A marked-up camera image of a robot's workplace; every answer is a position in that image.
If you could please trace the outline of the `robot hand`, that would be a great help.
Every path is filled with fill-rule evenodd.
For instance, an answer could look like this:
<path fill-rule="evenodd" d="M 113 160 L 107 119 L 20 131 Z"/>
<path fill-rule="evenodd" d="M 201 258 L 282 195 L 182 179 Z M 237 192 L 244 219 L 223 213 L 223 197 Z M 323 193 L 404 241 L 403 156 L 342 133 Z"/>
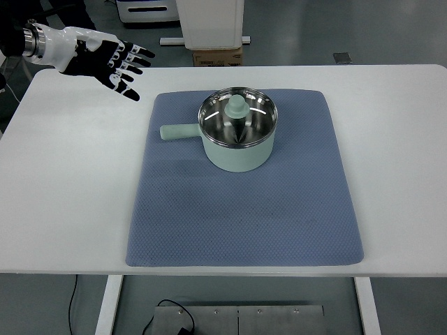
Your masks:
<path fill-rule="evenodd" d="M 129 84 L 142 74 L 140 66 L 151 66 L 153 52 L 110 33 L 79 27 L 53 29 L 43 24 L 36 28 L 45 38 L 43 53 L 34 57 L 36 64 L 52 66 L 64 75 L 93 77 L 118 94 L 140 100 Z"/>

